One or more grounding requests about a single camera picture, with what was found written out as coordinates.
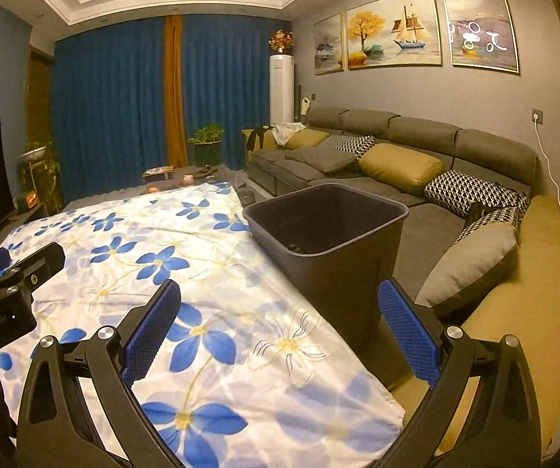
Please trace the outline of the left landscape painting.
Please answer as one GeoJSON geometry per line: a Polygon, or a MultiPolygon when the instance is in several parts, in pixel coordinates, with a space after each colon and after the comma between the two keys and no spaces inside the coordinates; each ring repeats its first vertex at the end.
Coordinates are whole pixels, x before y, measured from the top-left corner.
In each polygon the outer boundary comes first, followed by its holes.
{"type": "Polygon", "coordinates": [[[336,14],[313,24],[314,72],[323,75],[342,71],[344,37],[342,15],[336,14]]]}

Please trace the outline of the near black white patterned cushion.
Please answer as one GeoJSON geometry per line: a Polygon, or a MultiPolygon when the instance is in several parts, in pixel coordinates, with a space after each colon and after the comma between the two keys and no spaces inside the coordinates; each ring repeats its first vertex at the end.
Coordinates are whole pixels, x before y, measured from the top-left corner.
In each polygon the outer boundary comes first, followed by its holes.
{"type": "Polygon", "coordinates": [[[531,204],[530,197],[524,192],[455,170],[437,175],[424,188],[424,195],[429,202],[460,218],[468,216],[473,203],[488,208],[517,207],[522,215],[531,204]]]}

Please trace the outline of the dark coffee table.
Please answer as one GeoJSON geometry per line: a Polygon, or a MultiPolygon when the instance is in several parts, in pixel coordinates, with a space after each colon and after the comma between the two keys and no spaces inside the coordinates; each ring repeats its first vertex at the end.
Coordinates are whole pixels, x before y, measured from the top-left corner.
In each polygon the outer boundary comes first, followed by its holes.
{"type": "Polygon", "coordinates": [[[160,191],[167,191],[176,188],[195,186],[201,184],[212,184],[216,186],[225,185],[237,191],[237,194],[244,206],[253,202],[264,200],[267,194],[259,187],[254,185],[248,178],[245,170],[231,170],[224,164],[211,167],[188,166],[184,168],[174,168],[173,177],[170,180],[142,183],[139,186],[112,190],[102,195],[91,195],[75,201],[70,201],[64,205],[63,210],[69,211],[96,205],[106,201],[124,200],[128,198],[146,195],[150,186],[159,188],[160,191]]]}

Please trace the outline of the white cloth on sofa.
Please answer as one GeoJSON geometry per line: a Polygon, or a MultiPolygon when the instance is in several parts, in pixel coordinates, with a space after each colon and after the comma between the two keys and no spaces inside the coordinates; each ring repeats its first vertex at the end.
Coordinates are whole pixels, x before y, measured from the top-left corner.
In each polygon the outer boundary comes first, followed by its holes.
{"type": "Polygon", "coordinates": [[[291,138],[305,128],[301,122],[276,122],[271,127],[271,133],[278,146],[285,146],[291,138]]]}

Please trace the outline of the dark purple trash bin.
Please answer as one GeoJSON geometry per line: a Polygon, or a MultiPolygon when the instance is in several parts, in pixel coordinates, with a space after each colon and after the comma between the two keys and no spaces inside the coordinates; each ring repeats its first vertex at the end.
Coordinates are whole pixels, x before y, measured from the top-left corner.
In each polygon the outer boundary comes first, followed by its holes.
{"type": "Polygon", "coordinates": [[[377,290],[392,278],[409,208],[341,184],[246,207],[261,249],[306,300],[360,351],[377,333],[377,290]]]}

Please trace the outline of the far mustard cushion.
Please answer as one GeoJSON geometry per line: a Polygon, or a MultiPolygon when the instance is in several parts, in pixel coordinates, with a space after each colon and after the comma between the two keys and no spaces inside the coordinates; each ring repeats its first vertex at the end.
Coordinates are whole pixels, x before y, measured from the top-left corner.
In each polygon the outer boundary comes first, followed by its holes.
{"type": "Polygon", "coordinates": [[[317,147],[328,137],[329,133],[327,132],[311,128],[304,128],[300,131],[295,132],[284,145],[284,147],[289,150],[317,147]]]}

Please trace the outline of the green potted plant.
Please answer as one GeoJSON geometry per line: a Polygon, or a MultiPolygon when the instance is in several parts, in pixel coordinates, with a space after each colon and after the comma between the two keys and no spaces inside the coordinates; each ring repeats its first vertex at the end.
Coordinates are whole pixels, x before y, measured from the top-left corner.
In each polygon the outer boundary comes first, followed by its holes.
{"type": "Polygon", "coordinates": [[[193,163],[197,167],[211,167],[222,163],[222,144],[224,129],[214,122],[197,129],[187,144],[193,153],[193,163]]]}

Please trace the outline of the near mustard cushion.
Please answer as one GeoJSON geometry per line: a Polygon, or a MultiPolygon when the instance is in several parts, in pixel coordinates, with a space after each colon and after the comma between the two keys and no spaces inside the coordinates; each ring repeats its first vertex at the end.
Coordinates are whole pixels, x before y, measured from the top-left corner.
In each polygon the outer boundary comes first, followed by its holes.
{"type": "Polygon", "coordinates": [[[417,197],[445,171],[438,158],[392,144],[374,145],[359,158],[358,165],[366,176],[417,197]]]}

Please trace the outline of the white standing air conditioner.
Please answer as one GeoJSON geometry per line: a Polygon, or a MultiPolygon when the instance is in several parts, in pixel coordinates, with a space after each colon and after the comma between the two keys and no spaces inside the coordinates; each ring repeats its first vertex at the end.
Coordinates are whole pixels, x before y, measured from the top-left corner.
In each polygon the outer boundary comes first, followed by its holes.
{"type": "Polygon", "coordinates": [[[275,54],[269,57],[269,121],[293,122],[294,58],[275,54]]]}

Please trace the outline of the right purple landscape painting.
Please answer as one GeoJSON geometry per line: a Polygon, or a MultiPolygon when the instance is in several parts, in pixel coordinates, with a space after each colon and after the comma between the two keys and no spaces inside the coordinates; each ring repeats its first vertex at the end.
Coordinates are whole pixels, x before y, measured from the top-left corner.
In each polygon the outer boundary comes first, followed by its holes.
{"type": "Polygon", "coordinates": [[[507,0],[443,0],[454,67],[520,73],[507,0]]]}

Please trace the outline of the mustard cushion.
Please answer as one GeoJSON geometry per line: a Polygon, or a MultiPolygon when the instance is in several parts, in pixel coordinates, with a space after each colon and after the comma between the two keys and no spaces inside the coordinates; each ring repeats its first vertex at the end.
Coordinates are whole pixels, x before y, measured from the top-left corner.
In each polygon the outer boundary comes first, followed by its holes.
{"type": "Polygon", "coordinates": [[[374,145],[359,158],[358,165],[366,176],[417,197],[445,171],[438,158],[392,144],[374,145]]]}
{"type": "Polygon", "coordinates": [[[284,147],[289,150],[317,147],[328,137],[329,133],[327,132],[311,128],[304,128],[300,131],[295,132],[284,145],[284,147]]]}

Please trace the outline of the orange curtain strip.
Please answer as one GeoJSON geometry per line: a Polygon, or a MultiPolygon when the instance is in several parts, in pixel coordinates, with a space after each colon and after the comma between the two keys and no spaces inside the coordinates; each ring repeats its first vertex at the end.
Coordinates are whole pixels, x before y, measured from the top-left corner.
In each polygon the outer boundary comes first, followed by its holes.
{"type": "Polygon", "coordinates": [[[182,80],[183,17],[171,15],[164,22],[164,115],[168,164],[188,165],[182,80]]]}

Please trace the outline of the sailboat tree painting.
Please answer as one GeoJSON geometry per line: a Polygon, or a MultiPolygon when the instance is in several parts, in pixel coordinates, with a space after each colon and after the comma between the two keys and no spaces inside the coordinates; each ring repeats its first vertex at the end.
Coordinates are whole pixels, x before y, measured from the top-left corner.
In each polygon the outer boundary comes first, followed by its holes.
{"type": "Polygon", "coordinates": [[[350,70],[443,64],[436,0],[376,0],[346,11],[350,70]]]}

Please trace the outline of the flat box on table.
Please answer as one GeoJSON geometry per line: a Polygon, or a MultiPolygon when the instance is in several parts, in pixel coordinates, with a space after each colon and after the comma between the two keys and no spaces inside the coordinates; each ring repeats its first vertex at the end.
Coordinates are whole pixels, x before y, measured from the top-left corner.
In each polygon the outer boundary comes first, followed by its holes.
{"type": "Polygon", "coordinates": [[[142,180],[145,183],[170,180],[173,177],[173,172],[173,166],[159,166],[150,168],[142,173],[142,180]]]}

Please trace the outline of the grey sectional sofa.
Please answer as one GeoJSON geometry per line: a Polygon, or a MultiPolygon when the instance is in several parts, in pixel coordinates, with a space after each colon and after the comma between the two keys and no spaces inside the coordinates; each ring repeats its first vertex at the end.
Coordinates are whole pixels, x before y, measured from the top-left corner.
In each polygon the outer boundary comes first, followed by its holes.
{"type": "Polygon", "coordinates": [[[341,107],[312,109],[285,145],[265,132],[246,155],[249,179],[271,195],[341,184],[406,205],[394,276],[411,296],[460,239],[473,204],[518,223],[540,176],[537,153],[516,140],[341,107]]]}

